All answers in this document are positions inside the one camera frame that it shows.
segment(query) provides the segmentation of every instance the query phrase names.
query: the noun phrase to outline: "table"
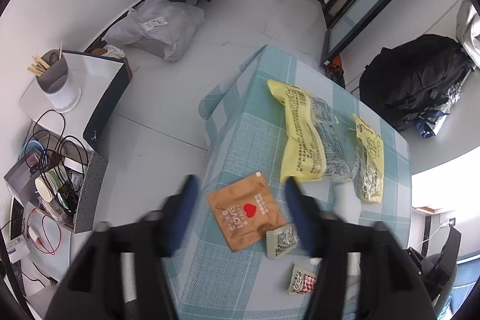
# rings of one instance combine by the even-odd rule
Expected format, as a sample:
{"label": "table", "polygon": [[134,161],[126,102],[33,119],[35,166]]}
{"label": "table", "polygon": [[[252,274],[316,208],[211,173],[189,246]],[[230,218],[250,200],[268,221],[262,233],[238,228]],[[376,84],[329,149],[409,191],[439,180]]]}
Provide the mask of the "table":
{"label": "table", "polygon": [[[410,157],[406,141],[371,109],[296,58],[265,46],[219,83],[199,105],[205,119],[209,160],[198,207],[179,253],[164,259],[181,319],[299,319],[310,298],[289,295],[294,264],[314,271],[301,247],[279,259],[267,259],[264,241],[233,253],[206,201],[206,194],[262,171],[285,218],[291,222],[280,164],[287,140],[283,106],[270,94],[267,80],[301,87],[330,105],[339,121],[353,126],[353,114],[381,135],[385,183],[380,204],[362,203],[359,223],[382,220],[406,247],[411,218]],[[302,184],[303,190],[332,210],[335,196],[327,180]],[[345,315],[353,316],[354,295]]]}

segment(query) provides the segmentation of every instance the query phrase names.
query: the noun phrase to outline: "tablecloth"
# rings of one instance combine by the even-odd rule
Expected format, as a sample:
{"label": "tablecloth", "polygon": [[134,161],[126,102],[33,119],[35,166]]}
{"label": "tablecloth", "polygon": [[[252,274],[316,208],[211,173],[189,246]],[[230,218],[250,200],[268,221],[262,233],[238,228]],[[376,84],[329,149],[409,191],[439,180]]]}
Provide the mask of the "tablecloth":
{"label": "tablecloth", "polygon": [[[297,247],[279,259],[267,259],[265,241],[233,253],[209,209],[206,194],[261,171],[285,218],[291,222],[280,165],[287,140],[284,107],[270,94],[267,80],[301,87],[326,101],[335,117],[354,128],[353,114],[381,135],[385,183],[380,204],[362,203],[360,224],[382,220],[401,247],[406,247],[411,219],[411,175],[407,142],[371,109],[319,71],[267,45],[247,59],[200,102],[209,144],[208,165],[200,197],[182,249],[165,259],[172,295],[182,320],[301,319],[310,294],[289,295],[294,264],[315,271]],[[335,201],[328,180],[302,184],[324,210]],[[355,297],[347,297],[344,314],[353,317]]]}

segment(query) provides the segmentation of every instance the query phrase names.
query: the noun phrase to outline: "brown packet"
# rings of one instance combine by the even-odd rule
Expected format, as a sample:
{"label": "brown packet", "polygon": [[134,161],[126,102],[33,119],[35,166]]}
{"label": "brown packet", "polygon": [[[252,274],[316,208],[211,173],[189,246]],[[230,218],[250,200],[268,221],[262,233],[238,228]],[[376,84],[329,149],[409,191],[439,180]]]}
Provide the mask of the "brown packet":
{"label": "brown packet", "polygon": [[261,172],[210,193],[207,199],[233,252],[287,223]]}

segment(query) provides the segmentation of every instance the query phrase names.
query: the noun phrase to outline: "white bag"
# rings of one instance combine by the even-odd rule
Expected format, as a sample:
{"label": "white bag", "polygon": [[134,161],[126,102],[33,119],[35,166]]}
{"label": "white bag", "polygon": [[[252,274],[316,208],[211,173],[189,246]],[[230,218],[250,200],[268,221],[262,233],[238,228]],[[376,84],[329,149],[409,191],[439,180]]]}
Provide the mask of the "white bag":
{"label": "white bag", "polygon": [[107,43],[132,45],[168,61],[177,61],[203,22],[203,10],[191,4],[146,0],[114,24]]}

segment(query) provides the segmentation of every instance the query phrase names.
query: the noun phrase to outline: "small candy wrapper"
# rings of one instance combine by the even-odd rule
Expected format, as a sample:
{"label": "small candy wrapper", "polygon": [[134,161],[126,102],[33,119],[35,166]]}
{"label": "small candy wrapper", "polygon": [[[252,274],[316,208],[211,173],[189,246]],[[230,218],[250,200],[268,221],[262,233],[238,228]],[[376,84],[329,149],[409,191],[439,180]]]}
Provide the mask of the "small candy wrapper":
{"label": "small candy wrapper", "polygon": [[304,294],[314,291],[317,276],[303,267],[295,265],[292,272],[292,279],[290,281],[290,294]]}
{"label": "small candy wrapper", "polygon": [[298,246],[299,238],[294,224],[287,224],[273,231],[267,231],[267,258],[276,259]]}

